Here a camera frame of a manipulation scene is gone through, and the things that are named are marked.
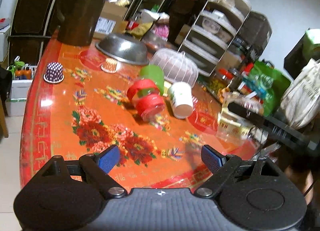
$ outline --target plate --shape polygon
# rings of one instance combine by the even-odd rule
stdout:
[[[206,45],[201,40],[198,40],[195,37],[192,37],[191,40],[192,40],[192,42],[194,44],[196,44],[197,46],[199,46],[201,49],[205,50],[206,52],[209,52],[212,55],[216,55],[217,54],[217,51],[215,49],[213,49],[210,46]]]

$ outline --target plastic bag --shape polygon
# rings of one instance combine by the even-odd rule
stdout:
[[[248,78],[259,89],[263,96],[264,116],[271,114],[279,107],[281,97],[290,86],[287,79],[279,70],[267,66],[261,61],[256,61]]]
[[[269,159],[271,159],[274,163],[276,163],[276,161],[278,160],[277,157],[274,157],[272,156],[273,153],[278,150],[279,148],[281,147],[280,144],[278,143],[274,143],[274,144],[271,144],[270,146],[262,149],[259,153],[257,153],[254,157],[252,157],[251,161],[256,161],[259,156],[266,156],[268,157]]]
[[[320,106],[320,60],[310,59],[281,99],[281,109],[294,129],[306,126]]]

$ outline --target floral pattern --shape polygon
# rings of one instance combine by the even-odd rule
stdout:
[[[125,110],[125,106],[124,104],[128,104],[130,101],[127,98],[126,94],[118,89],[113,89],[109,86],[106,86],[106,90],[104,89],[95,89],[94,92],[103,95],[106,99],[108,99],[110,102],[115,103],[119,106],[121,106],[121,108],[123,110]],[[166,132],[168,135],[169,134],[169,130],[170,130],[170,121],[168,120],[168,116],[167,115],[156,115],[155,116],[155,121],[153,122],[149,122],[150,125],[154,126],[155,128]]]
[[[193,149],[197,151],[201,151],[202,146],[206,143],[202,140],[200,136],[197,134],[191,134],[188,131],[185,132],[186,136],[181,136],[179,141],[185,143],[186,145],[190,145]]]
[[[82,84],[85,84],[85,81],[89,81],[92,78],[88,71],[77,67],[74,70],[64,68],[63,71],[70,74],[70,76],[76,80],[79,80]]]
[[[159,115],[155,116],[154,122],[149,122],[152,126],[156,127],[157,129],[166,132],[168,135],[168,131],[170,130],[170,121],[168,120],[167,115]]]
[[[133,78],[131,78],[130,76],[126,76],[126,75],[121,75],[121,74],[117,74],[117,76],[122,79],[124,82],[126,82],[127,84],[130,84],[133,81]]]
[[[118,89],[113,89],[111,87],[106,86],[106,90],[95,89],[94,92],[103,95],[110,102],[121,106],[123,110],[125,110],[124,104],[129,103],[129,99],[127,98],[126,94]]]
[[[84,92],[84,89],[79,89],[73,93],[73,99],[76,105],[84,105],[84,101],[87,97],[87,93]]]
[[[77,111],[72,112],[73,133],[79,137],[79,144],[86,146],[87,152],[99,154],[112,144],[119,147],[120,160],[118,167],[125,166],[131,160],[136,165],[148,167],[153,159],[159,155],[174,161],[181,159],[183,152],[179,148],[160,150],[155,141],[149,137],[138,135],[121,124],[105,125],[95,109],[79,105]]]

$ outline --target round table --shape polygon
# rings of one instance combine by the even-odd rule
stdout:
[[[20,149],[22,187],[53,155],[77,160],[112,144],[118,145],[121,159],[109,175],[128,191],[143,186],[197,188],[211,175],[200,157],[204,144],[243,159],[255,153],[251,140],[237,147],[215,137],[221,108],[197,83],[192,94],[198,103],[188,119],[175,118],[165,98],[167,108],[156,121],[142,121],[126,97],[141,67],[119,63],[117,72],[109,74],[101,70],[105,58],[94,42],[74,47],[52,38],[48,43],[26,104]],[[44,81],[49,62],[63,65],[61,83]]]

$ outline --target stainless steel bowl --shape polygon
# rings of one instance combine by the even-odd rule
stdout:
[[[147,47],[144,43],[124,34],[111,33],[95,44],[103,54],[133,65],[147,65]]]

